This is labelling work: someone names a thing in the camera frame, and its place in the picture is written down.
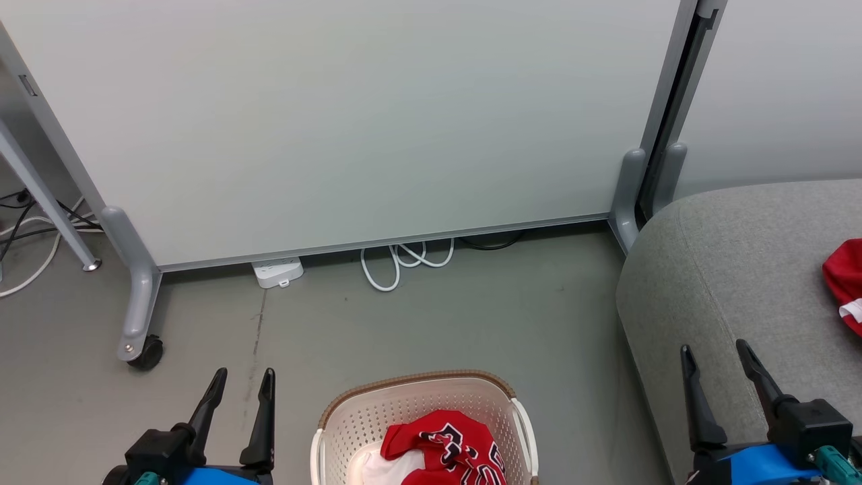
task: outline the red cloth on sofa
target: red cloth on sofa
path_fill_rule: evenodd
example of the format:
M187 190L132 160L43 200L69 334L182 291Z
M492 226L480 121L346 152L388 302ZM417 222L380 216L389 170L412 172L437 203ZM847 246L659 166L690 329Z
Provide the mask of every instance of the red cloth on sofa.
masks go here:
M823 276L839 316L862 337L862 239L844 241L823 263Z
M459 411L434 411L408 425L386 430L380 454L394 460L419 449L425 469L402 485L506 485L505 465L488 426Z

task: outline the gray ottoman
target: gray ottoman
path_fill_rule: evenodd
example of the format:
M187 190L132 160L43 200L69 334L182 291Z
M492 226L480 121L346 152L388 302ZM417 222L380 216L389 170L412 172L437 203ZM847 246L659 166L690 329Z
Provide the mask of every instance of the gray ottoman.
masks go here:
M862 337L840 320L821 272L854 237L862 237L862 180L707 192L668 205L646 225L616 302L676 483L691 467L684 343L730 443L766 434L737 338L752 345L783 391L828 400L862 434Z

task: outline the green cable connector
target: green cable connector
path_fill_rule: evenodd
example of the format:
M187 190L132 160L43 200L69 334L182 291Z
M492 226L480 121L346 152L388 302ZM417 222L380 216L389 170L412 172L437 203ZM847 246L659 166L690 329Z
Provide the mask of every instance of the green cable connector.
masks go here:
M134 485L159 485L159 476L152 471L145 472Z
M815 455L815 465L823 478L840 485L862 485L862 474L833 446L823 446Z

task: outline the gray floor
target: gray floor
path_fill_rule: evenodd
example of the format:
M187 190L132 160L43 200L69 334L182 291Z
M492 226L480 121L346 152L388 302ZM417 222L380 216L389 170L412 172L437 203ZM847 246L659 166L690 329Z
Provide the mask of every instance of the gray floor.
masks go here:
M74 203L78 193L26 106L2 96L16 89L6 81L0 75L0 116L55 195ZM0 194L19 188L0 162ZM0 228L16 213L0 209ZM267 291L249 265L169 274L153 316L166 353L149 373L114 357L128 273L104 236L84 239L102 268L82 272L61 244L39 279L0 299L3 483L100 482L147 428L187 420L222 366L228 386L209 462L236 463L260 378L273 367L279 484L309 483L311 437L335 396L450 368L486 370L515 388L533 420L546 485L669 482L618 330L622 257L603 224L542 231L496 252L458 249L444 268L405 270L386 294L365 281L357 253L306 258L306 275ZM0 291L32 274L52 242L16 242ZM371 261L381 282L390 281L390 265Z

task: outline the white basket handle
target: white basket handle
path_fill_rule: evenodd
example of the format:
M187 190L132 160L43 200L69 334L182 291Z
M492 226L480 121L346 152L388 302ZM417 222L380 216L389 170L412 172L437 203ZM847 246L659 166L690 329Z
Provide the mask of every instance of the white basket handle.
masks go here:
M321 485L323 483L320 475L322 437L323 430L317 430L315 437L311 440L311 485Z
M539 476L539 450L536 446L536 436L533 434L533 425L530 423L530 417L527 415L527 410L524 409L524 406L518 401L518 399L512 398L512 404L515 405L515 415L518 417L518 420L521 421L521 429L523 429L524 434L527 435L525 438L527 439L527 449L530 455L530 474L532 474L535 479Z

